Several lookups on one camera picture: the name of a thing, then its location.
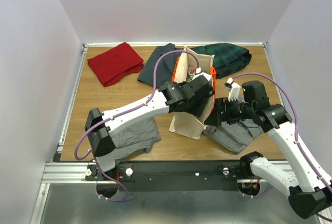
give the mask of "clothing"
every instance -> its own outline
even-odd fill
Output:
[[[154,118],[136,122],[112,136],[116,149],[113,156],[116,163],[135,151],[148,153],[152,145],[161,140]]]
[[[251,60],[249,50],[234,44],[210,44],[194,47],[192,50],[198,54],[214,55],[213,67],[217,79],[240,71]]]
[[[208,125],[203,133],[214,141],[235,153],[242,152],[263,130],[252,119],[239,121],[238,124],[229,125],[222,122],[220,127]]]
[[[88,59],[88,65],[104,87],[120,81],[125,75],[138,73],[143,68],[143,59],[127,43],[122,43],[105,53]]]
[[[167,44],[165,46],[158,46],[152,52],[150,58],[144,65],[144,68],[140,72],[138,81],[145,82],[153,85],[153,74],[157,60],[165,53],[172,50],[182,50],[175,47],[174,44]],[[166,82],[172,80],[173,71],[175,68],[176,60],[181,53],[170,54],[165,59],[160,61],[157,68],[157,87],[164,85]]]
[[[165,53],[172,50],[182,50],[175,47],[174,44],[158,46],[155,48],[150,58],[142,69],[138,81],[153,85],[153,73],[157,60]],[[211,44],[191,48],[198,54],[215,55],[213,67],[216,69],[216,78],[220,79],[233,74],[246,67],[250,60],[251,54],[246,48],[234,44]],[[176,60],[180,53],[170,54],[163,59],[157,68],[157,86],[162,86],[172,80]]]

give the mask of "metal frame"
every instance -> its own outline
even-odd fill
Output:
[[[63,144],[64,140],[66,138],[66,134],[67,134],[67,130],[68,130],[68,124],[69,124],[69,121],[70,121],[70,118],[71,118],[71,114],[72,114],[72,110],[73,110],[73,106],[74,106],[74,102],[75,102],[75,97],[76,97],[76,93],[77,93],[77,88],[78,88],[79,80],[81,78],[81,74],[82,74],[82,70],[83,70],[85,57],[87,55],[87,51],[88,51],[88,48],[86,47],[86,45],[83,45],[83,52],[82,52],[82,56],[81,56],[81,62],[79,64],[78,73],[77,73],[77,76],[76,76],[76,79],[75,79],[75,85],[74,85],[72,97],[71,97],[71,100],[70,100],[70,103],[69,103],[69,107],[68,107],[68,110],[67,110],[66,118],[65,118],[64,123],[63,123],[59,144]]]
[[[121,44],[122,42],[115,43],[95,43],[95,44],[86,44],[85,47],[115,47]],[[161,42],[148,42],[148,41],[130,41],[127,42],[131,47],[147,47],[147,46],[164,46],[169,43],[173,43],[176,46],[202,46],[208,44],[219,44],[220,42],[191,42],[191,43],[183,43],[179,41],[161,41]],[[264,46],[264,43],[231,43],[239,46]]]
[[[161,45],[166,45],[168,43],[169,42],[162,42],[162,43],[132,42],[129,44],[133,47],[137,47],[137,46],[161,46]],[[200,45],[214,44],[214,43],[179,43],[179,42],[173,42],[173,43],[178,46],[200,46]],[[76,97],[76,93],[77,93],[77,88],[78,88],[79,80],[81,77],[81,73],[82,73],[84,62],[85,62],[88,47],[114,47],[118,44],[120,44],[120,43],[83,45],[84,49],[83,49],[82,56],[81,56],[81,62],[79,65],[79,70],[78,70],[76,80],[75,80],[75,86],[73,89],[73,93],[72,93],[71,101],[70,101],[70,104],[69,104],[69,107],[67,110],[67,114],[65,117],[63,129],[61,132],[61,136],[59,139],[56,153],[62,153],[62,149],[63,149],[63,145],[64,145],[64,141],[65,141],[65,137],[66,137],[66,133],[67,133],[67,129],[68,129],[68,123],[69,123],[70,116],[72,113],[72,109],[73,109],[73,105],[74,105],[74,101],[75,101],[75,97]],[[266,43],[233,43],[233,44],[240,45],[240,46],[263,46],[268,63],[269,63],[269,59],[268,59],[268,56],[266,53]],[[279,98],[283,104],[283,100],[281,98],[278,88],[277,88],[277,92],[278,92]],[[282,169],[283,171],[289,173],[290,175],[295,175],[291,166],[289,165],[289,163],[286,160],[271,161],[271,163],[273,165],[276,165],[278,168]],[[47,196],[48,196],[48,191],[49,191],[51,184],[97,184],[96,181],[86,181],[85,180],[85,171],[89,164],[95,164],[95,163],[94,162],[91,162],[91,163],[89,163],[89,162],[46,163],[45,169],[43,172],[43,176],[41,179],[41,184],[40,184],[39,192],[37,195],[35,207],[33,210],[31,222],[30,222],[31,224],[38,224],[41,222],[43,211],[44,211],[46,200],[47,200]],[[238,182],[245,183],[245,182],[248,182],[248,180],[238,180]],[[100,181],[100,182],[98,182],[98,184],[114,184],[114,182]],[[326,216],[327,218],[332,219],[332,215],[328,208],[325,209],[324,211],[320,212],[320,214],[323,216]],[[320,223],[322,223],[322,224],[330,223],[321,218],[319,218],[319,220],[320,220]]]

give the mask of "wooden table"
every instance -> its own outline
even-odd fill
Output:
[[[272,77],[270,67],[264,53],[263,47],[246,47],[252,54],[250,64],[239,73],[259,72]],[[75,161],[74,148],[77,141],[84,133],[87,114],[92,108],[98,107],[100,111],[118,108],[131,102],[139,100],[151,93],[152,87],[137,81],[138,74],[125,76],[120,82],[110,87],[103,87],[96,75],[90,69],[87,59],[110,49],[110,47],[89,47],[83,66],[72,115],[61,155],[62,161]],[[133,47],[133,49],[144,59],[150,57],[155,47]],[[217,97],[228,95],[224,88],[225,79],[217,80]],[[265,84],[271,104],[279,103],[280,99],[275,86],[264,78],[257,76],[244,76],[237,79],[238,84],[249,80],[260,80]],[[161,136],[161,141],[155,143],[147,154],[135,152],[127,157],[127,160],[217,160],[217,159],[239,159],[241,156],[252,151],[262,153],[268,159],[284,159],[277,145],[267,134],[257,137],[243,152],[235,153],[223,148],[221,145],[201,135],[199,140],[184,137],[169,131],[173,114],[158,116],[155,118]],[[80,149],[82,156],[90,148],[86,138]]]

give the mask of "plaid fabric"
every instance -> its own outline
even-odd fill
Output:
[[[220,79],[246,67],[250,60],[249,50],[234,44],[210,44],[192,48],[198,54],[215,55],[213,67]]]

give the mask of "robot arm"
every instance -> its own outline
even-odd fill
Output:
[[[98,108],[92,109],[88,114],[85,130],[98,122],[105,122],[88,134],[92,154],[100,168],[107,172],[115,167],[113,153],[115,145],[112,136],[117,132],[142,119],[174,111],[187,112],[200,117],[209,97],[212,97],[214,93],[212,76],[201,72],[196,74],[190,82],[167,82],[154,92],[150,101],[148,99],[152,97],[151,94],[129,105],[102,113]]]
[[[288,197],[292,209],[304,219],[330,207],[332,193],[323,180],[330,184],[331,176],[321,168],[300,136],[295,141],[295,125],[285,108],[280,104],[270,105],[264,84],[259,81],[249,81],[242,85],[245,103],[237,100],[240,91],[238,84],[229,79],[225,86],[230,91],[229,96],[219,99],[222,104],[216,102],[214,109],[219,113],[219,120],[232,124],[237,120],[253,119],[275,141],[296,176],[277,168],[258,152],[241,158],[242,173],[264,178]],[[307,162],[298,143],[321,177]]]
[[[107,172],[115,167],[112,153],[115,145],[112,135],[144,118],[173,111],[185,111],[200,117],[208,98],[215,93],[211,85],[211,76],[201,73],[191,82],[166,83],[155,92],[153,99],[147,104],[146,101],[151,95],[103,113],[98,108],[91,110],[86,130],[102,120],[110,119],[88,134],[92,153],[101,169]],[[220,126],[222,122],[234,124],[238,120],[253,119],[277,143],[296,177],[272,165],[258,152],[241,158],[242,174],[248,177],[256,175],[265,179],[288,197],[293,210],[304,219],[330,207],[332,193],[323,184],[322,179],[330,184],[331,177],[320,167],[299,137],[297,142],[301,144],[305,154],[322,177],[318,178],[308,164],[294,139],[295,125],[285,108],[280,104],[270,105],[264,84],[260,81],[249,81],[242,85],[245,102],[238,102],[241,87],[231,78],[227,80],[225,86],[229,89],[228,97],[215,100],[214,109],[205,124]],[[130,114],[114,118],[118,113],[130,111],[142,104],[143,107]]]

